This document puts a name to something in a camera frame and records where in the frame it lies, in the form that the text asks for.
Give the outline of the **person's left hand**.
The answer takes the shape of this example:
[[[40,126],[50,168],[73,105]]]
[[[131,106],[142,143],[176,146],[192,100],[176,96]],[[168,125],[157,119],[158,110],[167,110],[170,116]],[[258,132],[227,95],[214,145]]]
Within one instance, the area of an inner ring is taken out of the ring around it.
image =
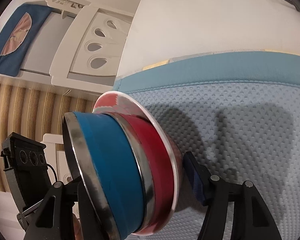
[[[83,240],[81,224],[74,213],[72,214],[72,217],[74,223],[75,240]]]

